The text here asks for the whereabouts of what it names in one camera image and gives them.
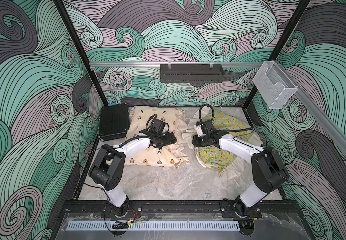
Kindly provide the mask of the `green lemon print pillow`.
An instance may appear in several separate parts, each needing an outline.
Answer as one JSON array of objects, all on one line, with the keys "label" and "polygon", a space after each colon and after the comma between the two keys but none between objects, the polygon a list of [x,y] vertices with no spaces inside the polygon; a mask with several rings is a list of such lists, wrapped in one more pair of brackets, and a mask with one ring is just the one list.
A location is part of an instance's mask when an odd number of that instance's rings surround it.
[{"label": "green lemon print pillow", "polygon": [[[212,112],[210,120],[202,120],[202,108],[208,107]],[[254,146],[240,139],[241,136],[233,136],[232,133],[246,132],[246,129],[217,130],[213,126],[215,111],[212,106],[204,104],[198,111],[198,119],[194,125],[195,133],[189,132],[183,135],[184,140],[192,136],[192,144],[199,163],[206,169],[218,171],[223,181],[238,177],[243,172],[243,159],[252,166],[254,180],[262,179],[268,170],[265,159],[265,150],[260,146]]]}]

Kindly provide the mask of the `cream animal print pillow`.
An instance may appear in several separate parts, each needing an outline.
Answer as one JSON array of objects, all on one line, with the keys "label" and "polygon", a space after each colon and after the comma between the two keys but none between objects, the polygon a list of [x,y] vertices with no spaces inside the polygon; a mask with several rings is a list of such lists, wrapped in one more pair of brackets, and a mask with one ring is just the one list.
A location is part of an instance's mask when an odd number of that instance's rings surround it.
[{"label": "cream animal print pillow", "polygon": [[133,107],[126,140],[146,135],[151,146],[127,157],[126,165],[179,167],[190,164],[184,153],[183,133],[188,129],[185,111],[178,108]]}]

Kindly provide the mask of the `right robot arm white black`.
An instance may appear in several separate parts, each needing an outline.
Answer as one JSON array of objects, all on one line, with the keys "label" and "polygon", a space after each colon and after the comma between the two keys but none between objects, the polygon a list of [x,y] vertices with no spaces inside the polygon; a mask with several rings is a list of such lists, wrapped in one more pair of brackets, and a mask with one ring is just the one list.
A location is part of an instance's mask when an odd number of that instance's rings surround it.
[{"label": "right robot arm white black", "polygon": [[241,209],[252,208],[289,180],[289,173],[279,153],[272,147],[254,146],[226,131],[194,134],[192,144],[195,147],[215,146],[241,157],[251,165],[254,183],[237,197],[236,202]]}]

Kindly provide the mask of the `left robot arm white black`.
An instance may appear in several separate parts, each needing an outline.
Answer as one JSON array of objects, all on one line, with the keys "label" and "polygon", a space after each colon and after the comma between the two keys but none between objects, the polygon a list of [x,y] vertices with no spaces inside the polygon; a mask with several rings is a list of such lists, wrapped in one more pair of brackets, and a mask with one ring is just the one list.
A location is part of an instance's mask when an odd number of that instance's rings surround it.
[{"label": "left robot arm white black", "polygon": [[154,134],[142,130],[140,135],[118,146],[104,144],[99,148],[88,175],[104,191],[112,206],[127,208],[129,198],[120,186],[125,162],[149,147],[161,149],[176,142],[174,133]]}]

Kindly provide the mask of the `black case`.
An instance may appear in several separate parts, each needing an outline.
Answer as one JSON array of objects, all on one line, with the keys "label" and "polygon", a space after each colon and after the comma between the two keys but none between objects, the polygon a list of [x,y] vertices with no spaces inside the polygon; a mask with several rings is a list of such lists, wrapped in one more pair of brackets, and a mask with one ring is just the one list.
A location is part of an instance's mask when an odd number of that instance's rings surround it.
[{"label": "black case", "polygon": [[98,136],[100,141],[125,138],[130,127],[127,104],[105,106],[100,111]]}]

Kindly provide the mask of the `black wall tray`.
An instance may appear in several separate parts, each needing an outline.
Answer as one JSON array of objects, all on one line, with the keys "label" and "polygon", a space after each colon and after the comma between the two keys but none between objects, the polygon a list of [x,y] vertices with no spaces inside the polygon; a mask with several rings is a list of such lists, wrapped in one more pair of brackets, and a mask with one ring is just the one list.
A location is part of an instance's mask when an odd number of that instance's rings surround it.
[{"label": "black wall tray", "polygon": [[221,83],[225,71],[216,64],[161,64],[162,83],[189,83],[200,86],[205,83]]}]

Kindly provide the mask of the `clear acrylic wall bin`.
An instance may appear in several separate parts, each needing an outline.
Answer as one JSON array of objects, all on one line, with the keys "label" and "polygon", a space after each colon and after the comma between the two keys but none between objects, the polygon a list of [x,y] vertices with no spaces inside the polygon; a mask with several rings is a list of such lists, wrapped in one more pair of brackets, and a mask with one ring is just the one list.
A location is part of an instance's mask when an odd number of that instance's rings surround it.
[{"label": "clear acrylic wall bin", "polygon": [[263,62],[253,83],[270,110],[281,109],[298,90],[284,66],[276,61]]}]

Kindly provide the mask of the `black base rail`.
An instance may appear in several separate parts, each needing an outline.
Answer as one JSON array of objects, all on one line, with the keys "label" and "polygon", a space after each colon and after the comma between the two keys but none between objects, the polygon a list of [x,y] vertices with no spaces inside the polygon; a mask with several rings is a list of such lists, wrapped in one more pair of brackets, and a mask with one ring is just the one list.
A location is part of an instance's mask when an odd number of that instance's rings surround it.
[{"label": "black base rail", "polygon": [[238,211],[234,200],[187,200],[187,201],[162,201],[162,200],[130,200],[127,211],[122,212],[113,207],[108,201],[66,201],[61,211],[62,214],[90,214],[95,213],[100,217],[142,217],[153,214],[220,214],[223,218],[248,219],[258,218],[263,213],[291,213],[300,212],[301,208],[293,200],[262,201],[256,204],[244,215]]}]

